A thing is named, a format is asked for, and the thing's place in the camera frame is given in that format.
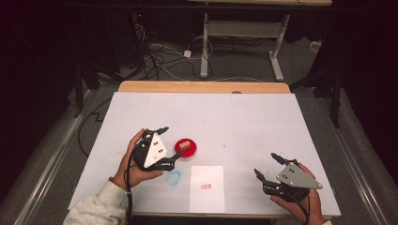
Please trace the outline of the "large white board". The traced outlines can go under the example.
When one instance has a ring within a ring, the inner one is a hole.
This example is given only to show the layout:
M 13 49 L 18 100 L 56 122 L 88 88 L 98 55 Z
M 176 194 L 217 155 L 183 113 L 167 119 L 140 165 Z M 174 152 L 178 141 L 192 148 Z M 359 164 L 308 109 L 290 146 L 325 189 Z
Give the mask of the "large white board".
M 341 212 L 313 140 L 292 94 L 178 94 L 117 92 L 99 130 L 74 203 L 101 190 L 115 174 L 130 138 L 141 128 L 168 127 L 161 134 L 167 150 L 192 139 L 193 158 L 178 160 L 173 172 L 141 183 L 132 191 L 133 211 L 141 215 L 190 213 L 192 166 L 223 166 L 223 214 L 208 216 L 283 217 L 285 211 L 263 192 L 254 169 L 268 180 L 282 170 L 271 153 L 306 165 L 323 185 L 319 194 L 327 217 Z

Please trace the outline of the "black stand post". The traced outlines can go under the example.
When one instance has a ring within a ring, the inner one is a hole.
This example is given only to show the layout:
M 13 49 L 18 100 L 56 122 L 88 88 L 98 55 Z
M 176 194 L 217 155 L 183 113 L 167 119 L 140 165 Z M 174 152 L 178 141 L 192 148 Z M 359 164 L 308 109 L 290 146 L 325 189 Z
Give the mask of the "black stand post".
M 76 101 L 74 117 L 77 118 L 82 111 L 83 101 L 84 101 L 81 66 L 79 63 L 76 64 L 74 69 L 74 80 L 75 80 L 75 101 Z
M 332 100 L 330 109 L 330 118 L 333 125 L 339 128 L 339 108 L 340 108 L 340 90 L 341 90 L 342 76 L 340 72 L 337 72 L 334 76 L 334 85 L 332 88 Z

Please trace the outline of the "person's left hand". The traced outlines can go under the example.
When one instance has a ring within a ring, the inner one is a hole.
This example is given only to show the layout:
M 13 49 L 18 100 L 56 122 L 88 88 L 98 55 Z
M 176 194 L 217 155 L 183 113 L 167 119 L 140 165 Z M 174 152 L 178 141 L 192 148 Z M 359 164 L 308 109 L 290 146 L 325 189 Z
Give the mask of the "person's left hand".
M 113 183 L 125 190 L 130 190 L 131 188 L 136 187 L 143 181 L 151 180 L 163 175 L 163 171 L 141 171 L 135 165 L 135 162 L 130 159 L 133 148 L 143 136 L 144 132 L 145 130 L 142 128 L 131 138 L 127 148 L 127 152 L 124 157 L 122 157 L 118 170 L 112 178 Z

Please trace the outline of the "white-legged desk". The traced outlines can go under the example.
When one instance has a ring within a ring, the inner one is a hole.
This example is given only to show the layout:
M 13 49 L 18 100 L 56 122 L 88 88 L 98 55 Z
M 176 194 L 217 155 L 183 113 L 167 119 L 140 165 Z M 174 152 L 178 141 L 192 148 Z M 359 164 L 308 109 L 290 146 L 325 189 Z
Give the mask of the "white-legged desk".
M 304 7 L 315 8 L 329 7 L 331 0 L 190 0 L 200 3 L 203 7 L 215 7 L 217 4 L 227 6 L 238 5 L 243 7 Z M 278 62 L 278 53 L 282 46 L 283 37 L 290 19 L 290 13 L 284 13 L 280 22 L 244 22 L 234 21 L 214 21 L 209 19 L 209 14 L 204 13 L 203 35 L 201 39 L 201 70 L 200 77 L 208 78 L 209 56 L 212 54 L 213 46 L 209 41 L 209 36 L 215 37 L 241 37 L 241 38 L 276 38 L 275 48 L 268 52 L 268 59 L 273 69 L 275 79 L 283 81 L 283 74 Z

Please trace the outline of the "person's right hand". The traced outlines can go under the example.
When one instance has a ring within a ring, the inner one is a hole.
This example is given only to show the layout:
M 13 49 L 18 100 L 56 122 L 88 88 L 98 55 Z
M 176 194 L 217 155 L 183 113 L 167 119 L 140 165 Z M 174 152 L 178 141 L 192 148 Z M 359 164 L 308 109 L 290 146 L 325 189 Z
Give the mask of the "person's right hand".
M 309 195 L 300 204 L 306 210 L 308 216 L 294 202 L 286 202 L 278 196 L 271 196 L 270 199 L 290 215 L 301 225 L 324 225 L 327 220 L 323 217 L 321 201 L 316 189 L 311 188 Z

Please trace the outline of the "metal floor rail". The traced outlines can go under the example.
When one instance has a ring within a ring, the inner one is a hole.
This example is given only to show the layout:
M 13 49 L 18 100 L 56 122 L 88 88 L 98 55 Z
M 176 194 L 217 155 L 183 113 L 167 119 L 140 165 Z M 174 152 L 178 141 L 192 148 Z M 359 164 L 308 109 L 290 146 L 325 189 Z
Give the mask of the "metal floor rail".
M 41 174 L 36 186 L 33 188 L 26 204 L 24 205 L 21 213 L 18 215 L 14 225 L 31 225 L 37 211 L 39 210 L 43 200 L 49 191 L 60 166 L 69 150 L 70 142 L 74 135 L 77 133 L 79 126 L 84 120 L 84 116 L 87 114 L 88 107 L 97 94 L 96 90 L 87 90 L 83 98 L 83 107 L 73 117 L 72 123 L 66 133 L 62 142 L 54 150 L 53 155 L 49 159 L 47 166 Z
M 329 118 L 329 107 L 327 105 L 327 102 L 324 99 L 318 98 L 317 103 L 322 113 L 324 114 L 327 123 L 332 129 L 334 137 L 339 143 L 339 152 L 342 155 L 343 162 L 348 169 L 348 173 L 353 180 L 353 184 L 356 186 L 356 189 L 372 219 L 372 222 L 374 223 L 374 225 L 389 225 L 385 214 L 382 212 L 382 209 L 380 208 L 380 205 L 376 200 L 375 193 L 372 190 L 369 182 L 366 180 L 364 173 L 360 170 L 359 163 L 354 159 L 351 149 L 344 139 L 344 135 Z

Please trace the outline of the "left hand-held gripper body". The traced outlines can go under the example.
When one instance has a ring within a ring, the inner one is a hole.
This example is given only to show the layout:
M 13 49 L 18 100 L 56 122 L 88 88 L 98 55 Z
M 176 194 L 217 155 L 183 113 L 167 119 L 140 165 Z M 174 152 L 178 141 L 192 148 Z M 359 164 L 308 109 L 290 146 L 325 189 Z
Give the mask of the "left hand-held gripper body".
M 168 151 L 156 130 L 146 129 L 133 150 L 133 160 L 140 170 L 171 171 L 175 161 L 167 157 Z

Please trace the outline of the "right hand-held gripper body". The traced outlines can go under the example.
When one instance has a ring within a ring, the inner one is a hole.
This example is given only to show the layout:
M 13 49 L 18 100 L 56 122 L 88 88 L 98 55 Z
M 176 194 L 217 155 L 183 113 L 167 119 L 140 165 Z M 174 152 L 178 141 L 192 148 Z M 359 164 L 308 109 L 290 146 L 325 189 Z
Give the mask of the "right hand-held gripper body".
M 274 195 L 283 200 L 294 203 L 300 202 L 309 195 L 310 189 L 322 189 L 323 185 L 303 171 L 297 163 L 288 162 L 276 179 L 278 183 L 263 179 L 263 191 L 267 195 Z

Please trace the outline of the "round red ink pad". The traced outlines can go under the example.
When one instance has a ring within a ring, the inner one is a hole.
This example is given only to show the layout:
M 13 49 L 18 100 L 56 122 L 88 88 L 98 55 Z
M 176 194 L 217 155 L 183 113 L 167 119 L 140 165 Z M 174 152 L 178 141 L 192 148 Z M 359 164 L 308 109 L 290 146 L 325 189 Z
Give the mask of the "round red ink pad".
M 185 138 L 185 139 L 180 139 L 179 141 L 176 142 L 175 153 L 181 150 L 179 145 L 185 141 L 189 141 L 191 143 L 191 146 L 188 149 L 186 149 L 184 154 L 180 157 L 181 160 L 189 160 L 193 158 L 197 150 L 196 143 L 192 139 Z

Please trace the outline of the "white paper sheet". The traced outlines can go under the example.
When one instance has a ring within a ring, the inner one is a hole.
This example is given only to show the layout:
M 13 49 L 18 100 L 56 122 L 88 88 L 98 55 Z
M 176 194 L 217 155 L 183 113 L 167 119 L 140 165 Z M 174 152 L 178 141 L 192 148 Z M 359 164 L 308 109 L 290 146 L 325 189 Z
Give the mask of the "white paper sheet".
M 190 213 L 223 214 L 223 166 L 192 166 L 190 188 Z

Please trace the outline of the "wooden table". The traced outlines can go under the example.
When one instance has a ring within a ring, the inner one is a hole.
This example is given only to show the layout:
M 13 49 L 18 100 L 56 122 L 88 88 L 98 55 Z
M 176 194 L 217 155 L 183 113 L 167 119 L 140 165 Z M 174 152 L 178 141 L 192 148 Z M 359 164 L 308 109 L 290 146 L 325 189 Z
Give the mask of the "wooden table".
M 119 92 L 290 95 L 285 83 L 255 82 L 122 82 Z M 308 216 L 300 202 L 295 202 Z

